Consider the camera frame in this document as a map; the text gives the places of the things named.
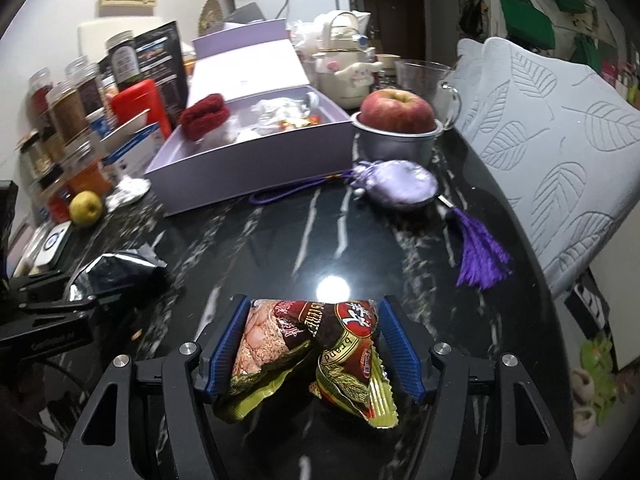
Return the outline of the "white chair back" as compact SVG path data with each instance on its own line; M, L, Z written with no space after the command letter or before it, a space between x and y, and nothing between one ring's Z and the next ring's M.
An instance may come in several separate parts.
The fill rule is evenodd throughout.
M122 32L139 36L163 24L159 16L111 16L85 21L77 26L78 52L89 62L97 63L107 56L106 43L110 38Z

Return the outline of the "grey metal bowl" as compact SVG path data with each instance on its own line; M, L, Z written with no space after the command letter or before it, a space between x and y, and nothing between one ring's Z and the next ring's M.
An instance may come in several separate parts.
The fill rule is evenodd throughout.
M436 139L442 134L442 123L435 120L436 128L424 133L398 133L378 130L363 125L360 113L350 116L356 129L356 143L361 159L368 162L379 160L408 160L428 166L432 160Z

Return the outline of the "green tote bag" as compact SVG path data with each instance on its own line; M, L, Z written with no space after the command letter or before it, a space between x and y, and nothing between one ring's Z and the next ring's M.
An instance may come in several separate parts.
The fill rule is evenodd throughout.
M500 0L506 36L527 49L554 50L555 33L548 16L525 0Z

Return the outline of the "cream cartoon teapot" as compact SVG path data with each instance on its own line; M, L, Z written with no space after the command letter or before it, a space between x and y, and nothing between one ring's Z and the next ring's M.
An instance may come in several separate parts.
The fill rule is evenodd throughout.
M383 64L360 32L356 14L336 10L323 15L314 69L321 93L345 110L360 107Z

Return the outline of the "lavender gift box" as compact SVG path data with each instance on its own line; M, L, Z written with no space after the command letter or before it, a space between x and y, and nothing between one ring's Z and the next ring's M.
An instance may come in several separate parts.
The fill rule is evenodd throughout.
M188 103L219 93L230 117L199 141L175 129L155 155L145 177L165 214L350 169L349 116L311 87L285 21L234 26L193 47Z

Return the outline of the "light blue leaf cushion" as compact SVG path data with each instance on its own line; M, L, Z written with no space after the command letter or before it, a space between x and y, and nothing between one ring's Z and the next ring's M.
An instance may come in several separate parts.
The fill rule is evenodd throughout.
M456 128L508 199L558 296L639 200L639 112L592 68L462 39Z

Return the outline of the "spice jar brown contents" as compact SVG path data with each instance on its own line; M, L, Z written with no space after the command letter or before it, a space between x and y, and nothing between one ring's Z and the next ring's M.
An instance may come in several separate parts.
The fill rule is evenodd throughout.
M61 81L52 87L46 94L46 100L55 129L65 144L86 132L85 109L78 90L69 81Z

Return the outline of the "silver foil packet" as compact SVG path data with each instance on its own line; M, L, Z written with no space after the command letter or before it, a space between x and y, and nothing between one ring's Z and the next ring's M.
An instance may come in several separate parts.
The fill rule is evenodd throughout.
M167 263L149 244L104 252L77 270L67 282L64 298L70 301L104 297L149 282L162 280Z

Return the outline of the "black printed package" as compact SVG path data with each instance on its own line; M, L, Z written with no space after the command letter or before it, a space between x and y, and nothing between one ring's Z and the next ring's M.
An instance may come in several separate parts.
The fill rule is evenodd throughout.
M143 79L154 80L171 128L175 128L189 94L177 22L134 36L134 50Z

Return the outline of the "woven round fan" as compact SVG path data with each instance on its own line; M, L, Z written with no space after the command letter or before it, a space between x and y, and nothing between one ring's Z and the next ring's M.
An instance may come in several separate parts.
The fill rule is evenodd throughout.
M224 20L224 12L222 12L218 0L206 0L203 4L200 17L198 18L198 36L206 36L209 29L221 23Z

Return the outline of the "brown green snack packet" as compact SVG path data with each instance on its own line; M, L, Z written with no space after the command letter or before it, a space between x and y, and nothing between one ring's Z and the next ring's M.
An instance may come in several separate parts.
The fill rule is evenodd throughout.
M376 429L399 422L393 388L375 347L373 300L327 302L255 299L250 303L221 402L239 422L273 396L299 365L314 362L309 391Z

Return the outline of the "dark label bottle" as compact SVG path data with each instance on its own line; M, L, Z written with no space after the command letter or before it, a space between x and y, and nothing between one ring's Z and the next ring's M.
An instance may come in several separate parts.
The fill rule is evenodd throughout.
M142 81L134 33L131 30L111 36L106 40L105 47L119 91L124 91Z

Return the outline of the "clear glass pitcher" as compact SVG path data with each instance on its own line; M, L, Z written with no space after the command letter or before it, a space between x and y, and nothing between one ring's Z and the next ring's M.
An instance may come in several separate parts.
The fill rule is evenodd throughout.
M417 60L397 60L395 66L399 88L429 102L444 129L451 129L462 109L460 94L449 81L452 69L444 64Z

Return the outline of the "blue white small carton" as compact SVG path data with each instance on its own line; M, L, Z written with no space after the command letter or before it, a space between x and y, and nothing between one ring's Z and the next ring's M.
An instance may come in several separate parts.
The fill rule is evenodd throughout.
M160 124L149 120L149 112L147 108L101 140L102 167L111 184L123 177L143 178L164 144Z

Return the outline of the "lavender sachet purple tassel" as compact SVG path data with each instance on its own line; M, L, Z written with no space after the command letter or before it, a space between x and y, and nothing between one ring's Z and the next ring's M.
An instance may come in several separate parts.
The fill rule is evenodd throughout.
M462 235L460 270L457 284L487 290L504 281L510 274L511 256L492 236L483 222L439 192L439 184L431 171L408 160L360 160L349 170L270 188L250 194L248 201L264 206L282 200L306 188L341 180L359 195L367 196L387 209L413 211L430 203L438 203L445 217L454 218Z

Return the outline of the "yellow green apple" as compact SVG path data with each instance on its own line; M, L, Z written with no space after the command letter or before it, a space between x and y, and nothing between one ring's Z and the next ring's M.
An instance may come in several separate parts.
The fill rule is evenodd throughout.
M75 226L86 228L100 220L103 214L103 202L101 197L91 191L78 193L68 206L70 221Z

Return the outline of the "red apple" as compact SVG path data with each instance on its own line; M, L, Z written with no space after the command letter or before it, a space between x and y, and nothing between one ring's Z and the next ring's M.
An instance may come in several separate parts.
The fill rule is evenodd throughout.
M436 129L431 104L399 89L370 93L361 103L358 120L367 127L393 133L419 134Z

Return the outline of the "red plastic container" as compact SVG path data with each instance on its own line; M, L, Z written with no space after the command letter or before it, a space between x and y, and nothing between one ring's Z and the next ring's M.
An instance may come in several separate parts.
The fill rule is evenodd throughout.
M142 80L119 91L111 99L111 108L120 126L147 110L146 121L149 124L157 122L165 139L168 139L172 133L162 97L153 79Z

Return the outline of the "red knitted soft item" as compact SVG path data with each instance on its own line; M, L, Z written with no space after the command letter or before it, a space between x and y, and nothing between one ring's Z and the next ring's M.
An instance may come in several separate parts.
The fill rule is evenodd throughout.
M230 115L224 97L220 93L212 93L182 112L182 134L186 140L198 142L207 133L222 126Z

